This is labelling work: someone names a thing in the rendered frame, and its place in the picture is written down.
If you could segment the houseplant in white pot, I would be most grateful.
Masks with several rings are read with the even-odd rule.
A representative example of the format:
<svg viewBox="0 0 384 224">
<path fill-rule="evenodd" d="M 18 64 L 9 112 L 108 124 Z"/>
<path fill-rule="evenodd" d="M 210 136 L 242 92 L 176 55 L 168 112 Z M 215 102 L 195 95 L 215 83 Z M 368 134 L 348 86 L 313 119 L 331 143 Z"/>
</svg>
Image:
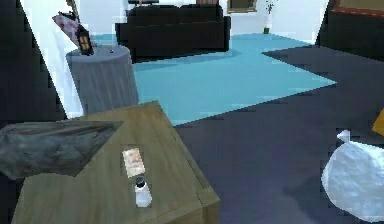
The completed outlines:
<svg viewBox="0 0 384 224">
<path fill-rule="evenodd" d="M 270 28 L 272 27 L 272 14 L 277 1 L 278 0 L 265 0 L 266 19 L 263 29 L 264 34 L 270 33 Z"/>
</svg>

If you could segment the white garbage bag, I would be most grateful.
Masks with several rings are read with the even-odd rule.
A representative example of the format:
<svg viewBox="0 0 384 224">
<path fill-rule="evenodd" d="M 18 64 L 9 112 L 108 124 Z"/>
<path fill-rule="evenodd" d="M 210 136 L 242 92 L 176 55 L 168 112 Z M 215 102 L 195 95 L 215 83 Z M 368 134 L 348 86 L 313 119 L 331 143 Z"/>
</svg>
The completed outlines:
<svg viewBox="0 0 384 224">
<path fill-rule="evenodd" d="M 349 130 L 337 138 L 321 176 L 329 200 L 360 220 L 384 222 L 384 149 L 352 141 Z"/>
</svg>

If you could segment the yellow box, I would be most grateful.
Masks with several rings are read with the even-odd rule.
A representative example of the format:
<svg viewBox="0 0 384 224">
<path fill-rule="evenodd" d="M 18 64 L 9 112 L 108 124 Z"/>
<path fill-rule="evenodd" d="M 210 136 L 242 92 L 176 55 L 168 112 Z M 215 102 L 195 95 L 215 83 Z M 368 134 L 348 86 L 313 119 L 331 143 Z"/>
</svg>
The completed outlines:
<svg viewBox="0 0 384 224">
<path fill-rule="evenodd" d="M 382 136 L 384 136 L 384 108 L 379 113 L 378 117 L 376 118 L 372 130 L 375 133 L 378 133 Z"/>
</svg>

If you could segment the black lantern with orange glow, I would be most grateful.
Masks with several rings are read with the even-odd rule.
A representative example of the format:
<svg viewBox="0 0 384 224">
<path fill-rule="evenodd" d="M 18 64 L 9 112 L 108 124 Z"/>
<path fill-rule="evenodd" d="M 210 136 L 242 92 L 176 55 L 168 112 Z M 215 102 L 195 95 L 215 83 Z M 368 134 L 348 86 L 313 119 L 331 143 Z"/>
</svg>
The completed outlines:
<svg viewBox="0 0 384 224">
<path fill-rule="evenodd" d="M 83 26 L 79 26 L 76 32 L 76 36 L 81 54 L 87 56 L 92 55 L 94 51 L 90 41 L 89 32 Z"/>
</svg>

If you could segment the olive wooden table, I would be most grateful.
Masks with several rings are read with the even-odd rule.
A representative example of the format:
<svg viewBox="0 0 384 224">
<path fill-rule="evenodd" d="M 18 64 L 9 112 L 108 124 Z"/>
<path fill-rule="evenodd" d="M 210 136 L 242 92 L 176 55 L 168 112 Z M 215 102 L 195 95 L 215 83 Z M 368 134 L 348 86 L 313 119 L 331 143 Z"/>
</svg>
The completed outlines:
<svg viewBox="0 0 384 224">
<path fill-rule="evenodd" d="M 76 177 L 27 178 L 11 224 L 219 224 L 220 199 L 156 101 L 91 114 L 122 125 Z M 135 203 L 122 152 L 137 148 L 152 202 Z"/>
</svg>

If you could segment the grey round draped table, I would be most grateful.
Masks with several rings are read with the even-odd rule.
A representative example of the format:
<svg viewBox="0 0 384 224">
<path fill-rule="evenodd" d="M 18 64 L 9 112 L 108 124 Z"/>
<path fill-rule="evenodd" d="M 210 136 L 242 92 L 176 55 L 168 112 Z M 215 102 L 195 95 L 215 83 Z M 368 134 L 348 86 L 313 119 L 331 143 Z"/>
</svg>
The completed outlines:
<svg viewBox="0 0 384 224">
<path fill-rule="evenodd" d="M 130 50 L 121 45 L 98 45 L 94 54 L 79 50 L 66 55 L 85 114 L 137 105 L 138 88 Z"/>
</svg>

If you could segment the white bottle with black cap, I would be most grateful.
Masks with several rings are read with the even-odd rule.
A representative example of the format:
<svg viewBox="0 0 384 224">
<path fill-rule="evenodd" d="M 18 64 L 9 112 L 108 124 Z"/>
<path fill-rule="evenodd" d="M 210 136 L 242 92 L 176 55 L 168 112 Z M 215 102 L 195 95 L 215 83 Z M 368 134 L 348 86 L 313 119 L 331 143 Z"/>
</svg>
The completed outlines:
<svg viewBox="0 0 384 224">
<path fill-rule="evenodd" d="M 136 178 L 135 198 L 136 205 L 141 208 L 148 207 L 152 202 L 150 189 L 142 176 Z"/>
</svg>

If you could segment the black sofa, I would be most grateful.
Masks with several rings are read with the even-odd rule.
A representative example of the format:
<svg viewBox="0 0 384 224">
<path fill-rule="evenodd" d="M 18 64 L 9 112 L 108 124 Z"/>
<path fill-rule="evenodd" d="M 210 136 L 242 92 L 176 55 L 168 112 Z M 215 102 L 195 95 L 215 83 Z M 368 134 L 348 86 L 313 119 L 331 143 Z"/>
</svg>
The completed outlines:
<svg viewBox="0 0 384 224">
<path fill-rule="evenodd" d="M 229 50 L 231 19 L 218 4 L 149 5 L 116 23 L 119 45 L 133 63 Z"/>
</svg>

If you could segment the framed wall picture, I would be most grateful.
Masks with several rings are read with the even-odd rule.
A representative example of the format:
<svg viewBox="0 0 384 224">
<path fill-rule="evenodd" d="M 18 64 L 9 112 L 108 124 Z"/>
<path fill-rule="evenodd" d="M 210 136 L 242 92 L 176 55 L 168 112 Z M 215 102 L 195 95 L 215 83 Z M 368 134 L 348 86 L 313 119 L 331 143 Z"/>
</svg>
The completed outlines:
<svg viewBox="0 0 384 224">
<path fill-rule="evenodd" d="M 227 12 L 231 13 L 248 13 L 256 12 L 257 0 L 228 0 Z"/>
</svg>

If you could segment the dark cabinet with red top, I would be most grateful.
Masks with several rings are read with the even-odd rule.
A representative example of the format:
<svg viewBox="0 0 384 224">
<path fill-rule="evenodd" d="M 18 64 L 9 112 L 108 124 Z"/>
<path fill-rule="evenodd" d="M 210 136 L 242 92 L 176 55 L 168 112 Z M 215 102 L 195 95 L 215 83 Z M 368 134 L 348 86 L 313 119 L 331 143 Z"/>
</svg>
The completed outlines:
<svg viewBox="0 0 384 224">
<path fill-rule="evenodd" d="M 334 12 L 329 0 L 315 44 L 384 62 L 384 18 Z"/>
</svg>

